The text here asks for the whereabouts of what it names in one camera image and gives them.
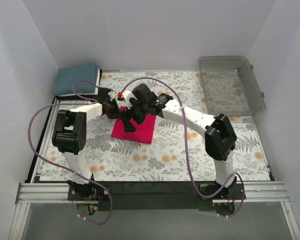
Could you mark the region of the red t-shirt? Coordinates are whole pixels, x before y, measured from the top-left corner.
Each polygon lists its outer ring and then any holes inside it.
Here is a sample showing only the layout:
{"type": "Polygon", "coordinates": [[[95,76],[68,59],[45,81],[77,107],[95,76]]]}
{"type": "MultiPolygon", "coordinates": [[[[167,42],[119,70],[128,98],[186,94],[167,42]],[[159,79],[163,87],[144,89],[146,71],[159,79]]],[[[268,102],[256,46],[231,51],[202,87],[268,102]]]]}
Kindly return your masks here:
{"type": "Polygon", "coordinates": [[[133,141],[142,144],[151,144],[154,135],[156,116],[148,114],[147,116],[138,116],[132,109],[121,106],[120,112],[123,113],[120,116],[126,120],[128,117],[130,125],[135,128],[134,132],[125,132],[125,123],[118,117],[112,129],[111,136],[113,138],[133,141]]]}

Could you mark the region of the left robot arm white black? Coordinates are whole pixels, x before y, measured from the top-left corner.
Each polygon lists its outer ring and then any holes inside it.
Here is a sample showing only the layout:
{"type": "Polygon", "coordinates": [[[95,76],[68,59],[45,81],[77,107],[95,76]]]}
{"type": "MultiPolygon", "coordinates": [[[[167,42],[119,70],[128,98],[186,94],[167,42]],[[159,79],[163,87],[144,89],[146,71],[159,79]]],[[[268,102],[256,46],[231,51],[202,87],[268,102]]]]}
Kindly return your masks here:
{"type": "Polygon", "coordinates": [[[87,180],[93,177],[85,158],[87,123],[103,115],[111,120],[116,119],[120,110],[115,97],[115,91],[102,87],[98,90],[94,102],[71,110],[61,109],[57,113],[52,144],[62,153],[69,168],[74,171],[75,177],[67,183],[80,199],[96,200],[103,192],[87,180]]]}

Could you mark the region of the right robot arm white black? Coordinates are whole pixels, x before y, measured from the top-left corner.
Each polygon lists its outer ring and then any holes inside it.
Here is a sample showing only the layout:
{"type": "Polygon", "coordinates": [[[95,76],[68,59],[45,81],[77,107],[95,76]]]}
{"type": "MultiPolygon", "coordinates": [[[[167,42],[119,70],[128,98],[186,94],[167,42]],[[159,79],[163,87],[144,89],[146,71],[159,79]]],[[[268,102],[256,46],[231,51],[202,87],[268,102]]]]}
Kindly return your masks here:
{"type": "Polygon", "coordinates": [[[233,195],[237,181],[233,168],[237,135],[226,115],[213,116],[199,112],[182,105],[168,94],[156,95],[144,83],[132,91],[120,92],[117,99],[126,105],[120,114],[126,133],[136,131],[131,120],[140,125],[147,116],[152,115],[182,124],[186,130],[192,129],[203,136],[205,151],[213,159],[215,167],[213,193],[207,198],[219,196],[227,199],[233,195]]]}

